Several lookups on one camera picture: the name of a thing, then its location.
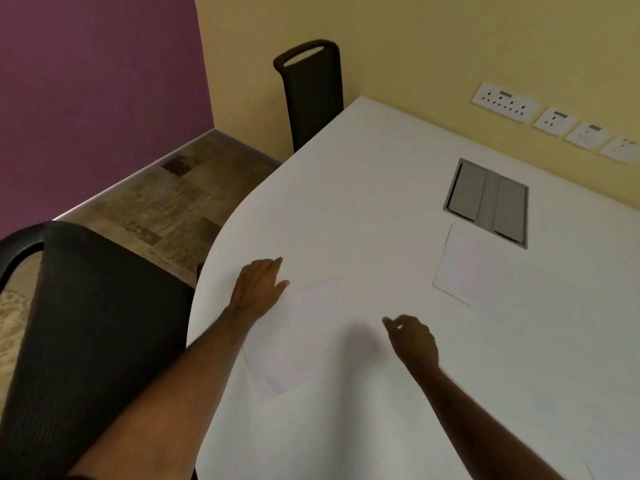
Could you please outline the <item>person's left hand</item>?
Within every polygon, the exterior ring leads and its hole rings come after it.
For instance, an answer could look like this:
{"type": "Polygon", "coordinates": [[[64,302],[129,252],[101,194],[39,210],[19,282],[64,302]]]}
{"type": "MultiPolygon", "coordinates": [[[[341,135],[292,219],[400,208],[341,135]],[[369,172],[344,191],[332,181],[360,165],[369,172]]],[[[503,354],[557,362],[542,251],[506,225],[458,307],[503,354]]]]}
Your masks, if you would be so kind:
{"type": "Polygon", "coordinates": [[[254,260],[239,273],[227,310],[244,322],[254,324],[279,301],[274,287],[283,258],[254,260]]]}

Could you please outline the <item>person's right hand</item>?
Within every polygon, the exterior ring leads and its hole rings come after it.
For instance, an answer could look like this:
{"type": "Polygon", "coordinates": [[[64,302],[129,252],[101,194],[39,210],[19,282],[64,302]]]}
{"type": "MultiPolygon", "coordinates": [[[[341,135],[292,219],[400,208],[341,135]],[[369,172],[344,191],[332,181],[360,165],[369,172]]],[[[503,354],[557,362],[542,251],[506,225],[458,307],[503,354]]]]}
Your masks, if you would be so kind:
{"type": "Polygon", "coordinates": [[[427,325],[412,315],[400,315],[398,332],[389,338],[390,344],[411,374],[426,374],[439,370],[439,352],[435,338],[427,325]]]}

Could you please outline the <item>person's left forearm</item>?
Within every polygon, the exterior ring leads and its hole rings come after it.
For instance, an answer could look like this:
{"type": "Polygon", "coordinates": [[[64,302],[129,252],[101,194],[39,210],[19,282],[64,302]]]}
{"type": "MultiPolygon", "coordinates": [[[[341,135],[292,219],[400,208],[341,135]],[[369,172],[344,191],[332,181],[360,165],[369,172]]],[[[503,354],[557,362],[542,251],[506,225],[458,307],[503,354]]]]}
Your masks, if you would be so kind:
{"type": "Polygon", "coordinates": [[[63,480],[191,480],[254,310],[228,306],[117,416],[63,480]]]}

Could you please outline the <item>person's right forearm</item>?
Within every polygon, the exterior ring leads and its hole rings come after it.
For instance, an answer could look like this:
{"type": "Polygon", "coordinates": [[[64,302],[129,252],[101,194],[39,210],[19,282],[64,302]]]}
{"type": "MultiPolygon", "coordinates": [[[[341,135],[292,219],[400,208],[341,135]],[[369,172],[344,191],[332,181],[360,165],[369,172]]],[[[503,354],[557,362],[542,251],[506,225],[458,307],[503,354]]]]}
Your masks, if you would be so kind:
{"type": "Polygon", "coordinates": [[[473,480],[564,480],[439,366],[404,360],[473,480]]]}

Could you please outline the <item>large white paper sheet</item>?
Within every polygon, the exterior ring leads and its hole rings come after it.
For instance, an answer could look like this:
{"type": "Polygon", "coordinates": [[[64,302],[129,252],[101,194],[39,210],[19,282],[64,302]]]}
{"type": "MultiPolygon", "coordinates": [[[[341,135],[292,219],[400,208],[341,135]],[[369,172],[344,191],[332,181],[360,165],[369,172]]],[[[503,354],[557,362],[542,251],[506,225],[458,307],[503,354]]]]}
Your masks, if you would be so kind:
{"type": "Polygon", "coordinates": [[[348,277],[292,284],[244,343],[259,404],[315,380],[343,353],[380,362],[392,354],[364,289],[348,277]]]}

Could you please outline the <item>small white paper sheet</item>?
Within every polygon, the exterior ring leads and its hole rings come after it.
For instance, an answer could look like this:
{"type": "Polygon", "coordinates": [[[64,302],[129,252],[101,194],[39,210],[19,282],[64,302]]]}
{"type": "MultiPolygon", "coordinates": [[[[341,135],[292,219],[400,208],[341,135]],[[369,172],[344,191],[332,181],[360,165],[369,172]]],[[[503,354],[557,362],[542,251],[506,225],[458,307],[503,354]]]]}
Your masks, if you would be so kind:
{"type": "Polygon", "coordinates": [[[476,228],[453,224],[433,286],[478,312],[506,317],[520,250],[476,228]]]}

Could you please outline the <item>black mesh office chair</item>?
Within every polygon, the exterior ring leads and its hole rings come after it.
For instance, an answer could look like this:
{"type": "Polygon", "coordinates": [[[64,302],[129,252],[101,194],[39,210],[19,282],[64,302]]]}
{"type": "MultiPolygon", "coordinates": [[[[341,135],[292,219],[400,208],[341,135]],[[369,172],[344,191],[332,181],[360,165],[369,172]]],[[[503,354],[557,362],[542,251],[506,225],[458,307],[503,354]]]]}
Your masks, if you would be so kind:
{"type": "Polygon", "coordinates": [[[0,240],[0,291],[39,251],[0,480],[64,477],[186,348],[193,285],[84,226],[46,221],[0,240]]]}

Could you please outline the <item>wide white wall socket panel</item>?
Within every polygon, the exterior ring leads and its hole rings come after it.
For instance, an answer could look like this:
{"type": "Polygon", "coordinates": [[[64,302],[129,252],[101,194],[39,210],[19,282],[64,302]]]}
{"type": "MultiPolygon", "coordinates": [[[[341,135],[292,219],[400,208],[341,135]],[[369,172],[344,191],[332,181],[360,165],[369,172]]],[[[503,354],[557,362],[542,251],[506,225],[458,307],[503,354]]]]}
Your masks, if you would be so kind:
{"type": "Polygon", "coordinates": [[[503,88],[483,82],[471,103],[517,123],[528,122],[540,104],[503,88]]]}

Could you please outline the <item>small white wall socket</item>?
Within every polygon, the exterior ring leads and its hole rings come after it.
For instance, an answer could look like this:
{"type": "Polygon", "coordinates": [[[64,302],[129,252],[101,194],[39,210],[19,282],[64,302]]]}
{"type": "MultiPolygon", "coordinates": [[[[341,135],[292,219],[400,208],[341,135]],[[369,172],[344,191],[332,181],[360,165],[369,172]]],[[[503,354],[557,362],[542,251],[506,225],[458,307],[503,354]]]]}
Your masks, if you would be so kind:
{"type": "Polygon", "coordinates": [[[532,127],[553,137],[562,137],[574,128],[578,122],[579,118],[576,115],[555,107],[548,107],[541,113],[532,127]]]}
{"type": "Polygon", "coordinates": [[[594,123],[583,121],[573,128],[565,137],[565,142],[581,149],[594,151],[599,149],[609,139],[609,130],[594,123]]]}
{"type": "Polygon", "coordinates": [[[618,162],[627,163],[640,158],[640,142],[630,137],[617,136],[605,144],[598,151],[598,154],[618,162]]]}

